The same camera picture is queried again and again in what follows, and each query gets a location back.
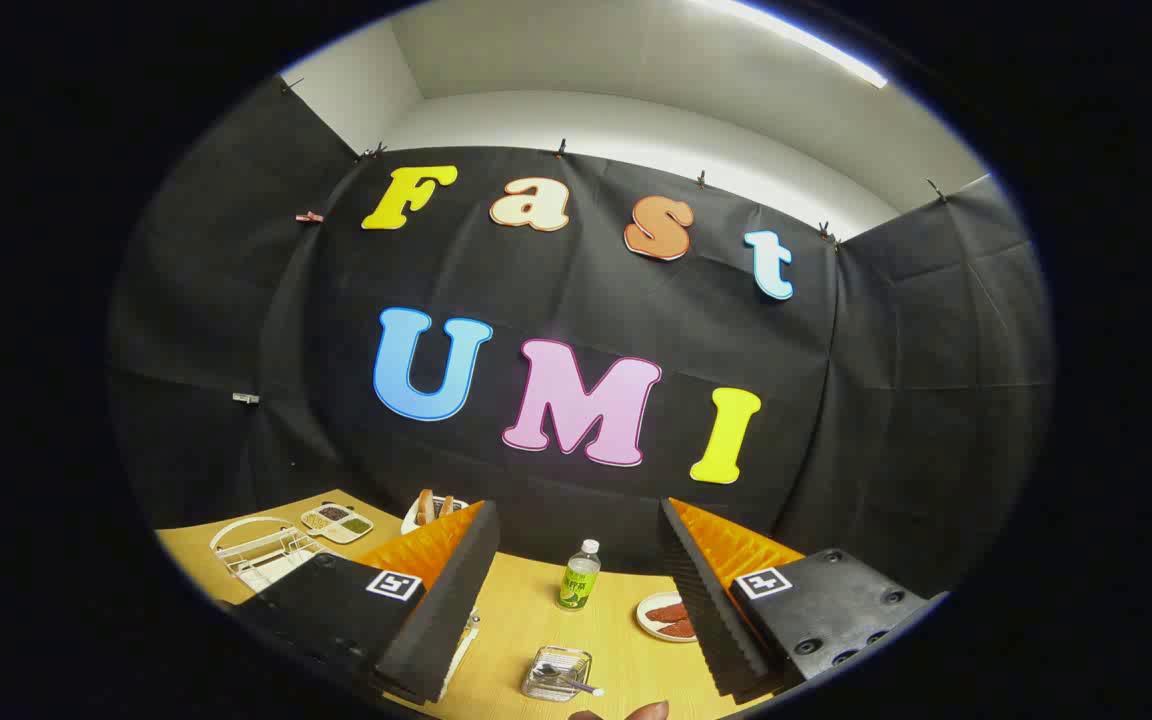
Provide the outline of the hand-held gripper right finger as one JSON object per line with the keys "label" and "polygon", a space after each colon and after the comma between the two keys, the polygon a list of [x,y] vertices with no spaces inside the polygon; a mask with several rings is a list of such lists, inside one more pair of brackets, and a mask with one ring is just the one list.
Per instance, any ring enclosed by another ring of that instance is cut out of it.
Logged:
{"label": "hand-held gripper right finger", "polygon": [[676,498],[664,498],[659,509],[664,569],[717,692],[733,702],[823,683],[945,600],[916,593],[846,550],[805,555]]}

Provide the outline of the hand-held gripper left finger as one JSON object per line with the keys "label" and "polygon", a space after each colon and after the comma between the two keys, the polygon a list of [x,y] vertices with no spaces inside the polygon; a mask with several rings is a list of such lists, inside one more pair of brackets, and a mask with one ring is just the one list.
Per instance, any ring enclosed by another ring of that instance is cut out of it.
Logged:
{"label": "hand-held gripper left finger", "polygon": [[479,501],[357,560],[317,553],[228,612],[348,691],[438,702],[499,541]]}

